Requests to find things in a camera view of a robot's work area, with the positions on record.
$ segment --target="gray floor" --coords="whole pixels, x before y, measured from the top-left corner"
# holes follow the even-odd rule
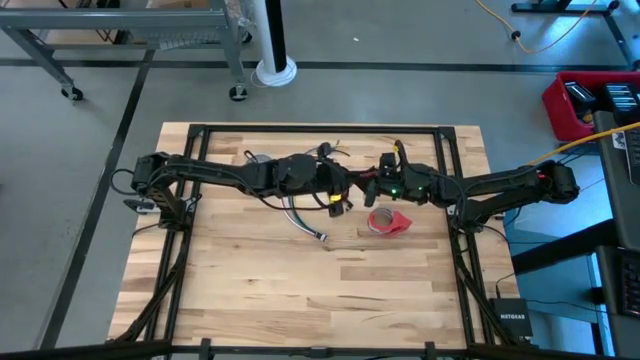
[[[486,3],[512,21],[530,47],[548,43],[575,20],[515,16],[504,1]],[[627,1],[620,10],[616,19],[633,46],[639,41],[633,39],[633,31],[640,9],[635,1]],[[288,50],[296,60],[624,64],[600,17],[586,19],[556,48],[527,56],[472,0],[283,0],[283,12]],[[1,35],[0,57],[26,55]],[[56,57],[141,59],[142,53],[61,51]],[[249,45],[243,57],[258,59],[257,44]],[[218,52],[204,50],[159,53],[156,58],[221,59]],[[87,101],[75,105],[65,101],[58,85],[41,69],[0,67],[2,352],[33,348],[39,338],[137,71],[72,68],[69,73]],[[163,122],[277,121],[476,124],[482,128],[492,170],[504,170],[555,147],[540,101],[554,76],[301,70],[285,88],[251,89],[249,100],[232,103],[226,95],[231,82],[226,70],[152,69],[120,165],[131,167],[137,156],[152,152]],[[586,183],[595,175],[591,167],[585,169]],[[604,186],[594,186],[590,194],[606,198]],[[136,219],[121,200],[109,194],[59,346],[105,338]],[[521,219],[517,226],[533,231],[535,224]],[[541,236],[561,236],[562,231],[569,230]],[[519,281],[521,290],[535,287],[526,279]],[[550,333],[548,324],[537,327],[540,339],[558,335]],[[541,343],[561,347],[557,341]]]

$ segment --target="wooden table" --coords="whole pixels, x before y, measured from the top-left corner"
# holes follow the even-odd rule
[[[188,127],[165,123],[157,150],[182,154]],[[459,126],[456,132],[465,176],[489,172],[480,128]],[[340,140],[351,157],[334,158],[364,169],[377,165],[396,138],[412,162],[436,165],[433,140],[425,135],[212,136],[207,160],[237,165],[246,161],[244,150],[284,157]],[[377,206],[414,220],[407,232],[381,238],[368,229],[372,209],[364,208],[363,194],[354,187],[350,199],[355,207],[348,214],[331,219],[325,211],[302,213],[309,225],[328,233],[328,242],[322,243],[295,228],[283,213],[235,189],[203,185],[201,192],[175,344],[197,345],[208,337],[220,346],[422,348],[433,341],[438,348],[466,348],[444,210],[380,197]],[[277,199],[270,201],[279,205]],[[297,205],[315,203],[302,197]],[[154,222],[157,217],[141,216],[138,227]],[[498,221],[489,224],[503,230]],[[122,333],[151,298],[164,237],[165,231],[156,228],[133,239],[110,337]],[[491,231],[478,234],[477,243],[487,294],[493,296],[496,280],[513,272],[509,249]],[[505,297],[518,296],[513,277],[503,280],[500,290]],[[479,312],[469,298],[481,342]]]

